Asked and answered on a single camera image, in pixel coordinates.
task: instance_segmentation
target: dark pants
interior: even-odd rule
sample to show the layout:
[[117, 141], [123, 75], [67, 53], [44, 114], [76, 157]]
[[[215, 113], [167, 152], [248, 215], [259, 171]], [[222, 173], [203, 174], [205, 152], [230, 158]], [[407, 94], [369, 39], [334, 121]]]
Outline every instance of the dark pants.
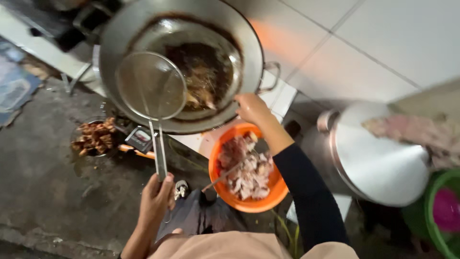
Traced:
[[178, 199], [173, 211], [166, 212], [156, 241], [177, 228], [183, 229], [184, 235], [188, 236], [247, 230], [238, 211], [221, 198], [215, 201], [206, 200], [200, 190], [194, 190], [186, 199]]

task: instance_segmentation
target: black sleeve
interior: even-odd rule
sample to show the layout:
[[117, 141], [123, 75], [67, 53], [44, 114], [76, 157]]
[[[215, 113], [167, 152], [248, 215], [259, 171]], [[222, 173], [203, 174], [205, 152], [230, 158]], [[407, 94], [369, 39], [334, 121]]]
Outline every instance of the black sleeve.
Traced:
[[328, 241], [348, 244], [339, 207], [302, 150], [293, 144], [273, 160], [294, 199], [305, 252]]

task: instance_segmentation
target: person's left hand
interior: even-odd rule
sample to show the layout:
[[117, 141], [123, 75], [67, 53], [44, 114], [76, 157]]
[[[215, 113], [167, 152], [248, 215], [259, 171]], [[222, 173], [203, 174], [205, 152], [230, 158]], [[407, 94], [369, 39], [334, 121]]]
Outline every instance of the person's left hand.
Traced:
[[172, 210], [174, 202], [174, 175], [168, 173], [163, 183], [158, 182], [158, 174], [153, 174], [142, 190], [138, 225], [151, 228], [160, 225], [166, 209]]

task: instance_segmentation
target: beige shirt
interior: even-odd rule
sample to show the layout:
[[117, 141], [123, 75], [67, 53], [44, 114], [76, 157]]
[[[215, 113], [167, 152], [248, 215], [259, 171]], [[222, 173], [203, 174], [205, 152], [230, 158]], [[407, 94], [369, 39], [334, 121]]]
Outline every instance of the beige shirt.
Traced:
[[[274, 234], [250, 232], [221, 232], [217, 234], [170, 234], [154, 246], [149, 259], [291, 259], [288, 251]], [[339, 242], [314, 246], [301, 259], [357, 259], [355, 251]]]

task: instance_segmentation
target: pot lid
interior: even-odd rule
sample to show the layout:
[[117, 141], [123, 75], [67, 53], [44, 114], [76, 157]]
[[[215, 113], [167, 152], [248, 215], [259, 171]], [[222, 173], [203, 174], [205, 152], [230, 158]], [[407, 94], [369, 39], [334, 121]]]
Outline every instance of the pot lid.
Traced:
[[359, 102], [340, 115], [332, 132], [336, 167], [350, 187], [369, 200], [405, 206], [417, 200], [429, 180], [428, 152], [420, 145], [376, 138], [361, 123], [392, 112], [385, 104]]

